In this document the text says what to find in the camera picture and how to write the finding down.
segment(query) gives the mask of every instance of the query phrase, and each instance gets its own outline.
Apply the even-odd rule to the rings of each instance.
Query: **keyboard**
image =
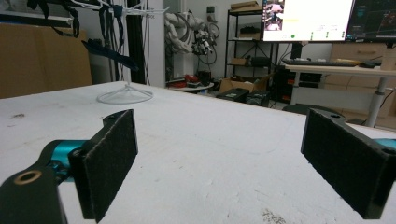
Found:
[[[318,62],[318,61],[300,61],[293,59],[282,60],[285,64],[289,65],[307,65],[307,66],[340,66],[340,67],[355,67],[356,64],[348,62]]]

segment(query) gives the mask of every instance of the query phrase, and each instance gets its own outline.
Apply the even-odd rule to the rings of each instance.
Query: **desk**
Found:
[[[322,105],[369,111],[366,126],[374,127],[379,108],[384,100],[388,79],[396,78],[396,71],[383,71],[361,67],[303,66],[286,65],[286,69],[296,73],[291,104]],[[333,91],[299,87],[301,73],[319,73],[342,76],[379,77],[378,86],[373,93]]]
[[[139,154],[101,224],[393,223],[396,188],[379,220],[362,220],[308,163],[305,116],[133,84],[154,97],[95,101],[114,82],[0,100],[0,182],[54,139],[90,139],[102,118],[132,108]],[[396,133],[353,126],[372,137]],[[69,223],[82,218],[74,183],[59,186]],[[284,220],[274,222],[271,219]]]

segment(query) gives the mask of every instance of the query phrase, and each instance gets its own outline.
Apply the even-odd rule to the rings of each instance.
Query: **computer monitor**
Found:
[[[353,0],[263,0],[261,39],[344,42],[352,6]]]
[[[355,0],[346,41],[396,43],[396,1]]]

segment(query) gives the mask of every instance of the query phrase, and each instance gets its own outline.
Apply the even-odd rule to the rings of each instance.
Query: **cardboard box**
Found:
[[[254,40],[260,40],[260,33],[254,33],[254,34],[239,34],[239,37],[241,38],[252,38]]]
[[[232,9],[231,12],[245,12],[245,11],[261,11],[262,6],[254,6],[254,7],[240,7],[237,9]]]
[[[242,7],[255,7],[257,5],[258,5],[257,1],[248,1],[248,2],[231,4],[231,9],[236,10]]]
[[[232,58],[231,64],[233,64],[233,65],[248,65],[248,59]]]
[[[227,77],[221,81],[219,92],[225,92],[231,89],[241,88],[252,91],[265,91],[267,88],[267,81],[272,77],[268,75],[265,77]]]
[[[0,23],[0,34],[0,98],[92,84],[83,30],[74,38],[50,27]]]

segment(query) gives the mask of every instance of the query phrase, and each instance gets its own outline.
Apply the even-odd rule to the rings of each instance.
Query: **stand base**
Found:
[[[150,100],[153,97],[151,91],[141,91],[133,88],[129,83],[117,91],[106,92],[98,95],[96,100],[109,105],[129,105]]]

